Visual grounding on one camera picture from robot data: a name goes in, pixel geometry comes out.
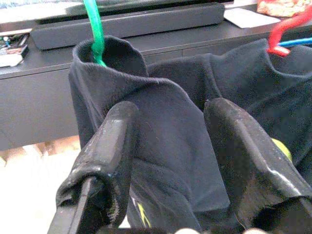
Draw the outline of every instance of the wooden floor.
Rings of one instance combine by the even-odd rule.
[[[0,233],[47,233],[56,191],[79,152],[78,136],[0,152]]]

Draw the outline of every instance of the red hanger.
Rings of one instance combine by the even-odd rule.
[[[281,41],[282,35],[286,30],[298,27],[312,19],[312,6],[308,6],[305,12],[294,16],[290,19],[281,21],[276,25],[269,36],[269,48],[267,50],[270,54],[279,55],[285,57],[289,54],[290,50],[277,44]]]

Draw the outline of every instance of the green plastic hook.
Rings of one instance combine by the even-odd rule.
[[[93,58],[97,64],[106,67],[102,60],[102,54],[105,50],[104,32],[101,19],[98,12],[96,0],[83,0],[84,6],[91,23],[94,43],[92,45]]]

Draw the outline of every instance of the black soundbar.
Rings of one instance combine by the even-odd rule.
[[[192,28],[223,21],[224,5],[216,2],[101,17],[105,34],[119,38]],[[41,49],[76,45],[92,37],[88,19],[37,26],[31,36]]]

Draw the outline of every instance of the white paper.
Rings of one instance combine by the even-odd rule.
[[[280,19],[274,17],[265,16],[241,8],[226,10],[224,12],[224,18],[240,28],[253,28],[281,21]]]

